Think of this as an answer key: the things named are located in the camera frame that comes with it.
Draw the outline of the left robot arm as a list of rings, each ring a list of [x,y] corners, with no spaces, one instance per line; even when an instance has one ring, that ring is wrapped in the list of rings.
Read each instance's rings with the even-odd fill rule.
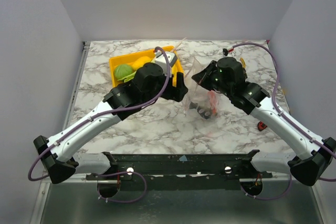
[[[79,154],[77,151],[102,131],[154,103],[159,97],[180,102],[188,92],[184,75],[177,72],[167,78],[163,69],[146,63],[132,80],[119,84],[82,119],[51,136],[39,136],[34,145],[49,178],[59,184],[74,174],[100,174],[104,179],[116,175],[116,162],[107,152]]]

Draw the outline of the red toy chili pepper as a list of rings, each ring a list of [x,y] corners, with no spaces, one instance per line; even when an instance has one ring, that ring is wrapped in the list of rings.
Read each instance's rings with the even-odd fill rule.
[[[217,97],[216,93],[214,91],[209,91],[207,93],[209,104],[210,104],[210,110],[212,115],[217,115]]]

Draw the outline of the clear zip top bag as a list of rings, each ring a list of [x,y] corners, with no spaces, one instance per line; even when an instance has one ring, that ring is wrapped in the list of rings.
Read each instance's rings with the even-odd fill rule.
[[[207,106],[209,104],[207,93],[208,90],[199,86],[196,82],[192,80],[192,75],[199,73],[203,70],[203,66],[201,63],[194,57],[192,60],[191,67],[184,75],[184,83],[188,88],[188,93],[184,96],[182,101],[182,106],[184,110],[184,114],[191,118],[201,117],[196,110],[190,110],[189,104],[190,102],[198,103],[199,105]],[[215,120],[221,116],[221,102],[220,102],[220,94],[216,93],[217,97],[217,117],[211,118],[208,120]]]

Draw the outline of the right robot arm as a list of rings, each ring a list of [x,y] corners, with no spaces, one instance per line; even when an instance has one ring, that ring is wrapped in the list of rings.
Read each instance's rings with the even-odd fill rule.
[[[192,75],[192,80],[202,88],[227,96],[233,106],[265,123],[293,150],[288,154],[258,152],[241,165],[246,177],[278,172],[313,186],[333,159],[335,140],[308,130],[282,110],[265,89],[246,79],[245,68],[233,57],[211,61],[204,70]]]

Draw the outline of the grey toy fish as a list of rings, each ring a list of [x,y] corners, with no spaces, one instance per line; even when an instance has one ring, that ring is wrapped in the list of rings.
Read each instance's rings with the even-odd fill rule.
[[[213,103],[209,103],[207,106],[205,106],[199,105],[195,102],[190,102],[189,109],[196,110],[197,113],[206,120],[217,117],[217,109]]]

